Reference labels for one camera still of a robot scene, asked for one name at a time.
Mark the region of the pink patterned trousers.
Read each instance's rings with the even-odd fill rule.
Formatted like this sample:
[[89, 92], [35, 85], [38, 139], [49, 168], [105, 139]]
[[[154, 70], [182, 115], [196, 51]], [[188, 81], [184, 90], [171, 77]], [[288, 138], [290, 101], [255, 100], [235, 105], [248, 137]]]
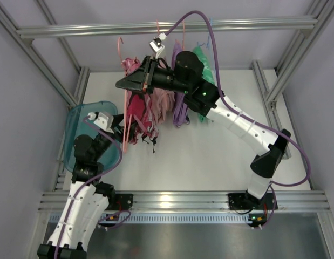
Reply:
[[129, 120], [131, 121], [128, 144], [135, 145], [138, 139], [141, 139], [143, 142], [156, 145], [159, 131], [154, 122], [150, 96], [129, 90], [127, 91], [127, 122], [129, 122]]

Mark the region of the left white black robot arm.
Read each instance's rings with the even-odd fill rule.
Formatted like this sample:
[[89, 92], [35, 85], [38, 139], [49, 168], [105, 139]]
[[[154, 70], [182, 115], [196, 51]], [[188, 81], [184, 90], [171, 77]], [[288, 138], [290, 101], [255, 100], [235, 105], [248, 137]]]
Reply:
[[90, 238], [104, 210], [115, 202], [113, 185], [100, 179], [109, 171], [100, 158], [115, 145], [120, 148], [122, 133], [117, 127], [124, 115], [91, 112], [83, 122], [98, 132], [92, 138], [82, 134], [74, 139], [70, 191], [61, 217], [46, 244], [40, 244], [39, 258], [86, 258]]

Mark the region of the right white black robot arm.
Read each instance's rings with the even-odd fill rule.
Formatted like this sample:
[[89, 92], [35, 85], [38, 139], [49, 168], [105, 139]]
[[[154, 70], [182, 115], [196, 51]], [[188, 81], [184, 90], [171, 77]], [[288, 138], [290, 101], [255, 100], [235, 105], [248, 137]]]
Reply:
[[246, 197], [261, 201], [288, 146], [290, 132], [274, 132], [235, 108], [214, 84], [203, 79], [204, 64], [190, 51], [176, 55], [174, 68], [161, 68], [161, 58], [147, 56], [132, 73], [115, 86], [135, 94], [151, 94], [154, 89], [184, 93], [184, 103], [192, 111], [217, 122], [246, 142], [256, 153], [250, 164], [253, 172]]

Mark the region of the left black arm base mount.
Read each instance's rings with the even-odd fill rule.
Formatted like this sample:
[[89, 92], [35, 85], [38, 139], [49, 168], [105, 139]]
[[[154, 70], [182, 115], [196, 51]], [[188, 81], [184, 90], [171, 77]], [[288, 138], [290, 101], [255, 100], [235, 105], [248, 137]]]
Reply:
[[132, 193], [115, 193], [108, 198], [109, 205], [106, 210], [121, 211], [129, 210], [133, 205]]

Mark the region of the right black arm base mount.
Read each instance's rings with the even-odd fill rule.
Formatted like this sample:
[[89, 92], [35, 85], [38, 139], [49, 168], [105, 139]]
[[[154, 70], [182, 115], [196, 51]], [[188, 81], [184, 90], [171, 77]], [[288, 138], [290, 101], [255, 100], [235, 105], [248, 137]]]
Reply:
[[272, 210], [276, 202], [272, 193], [266, 193], [260, 200], [248, 194], [247, 192], [229, 193], [230, 210]]

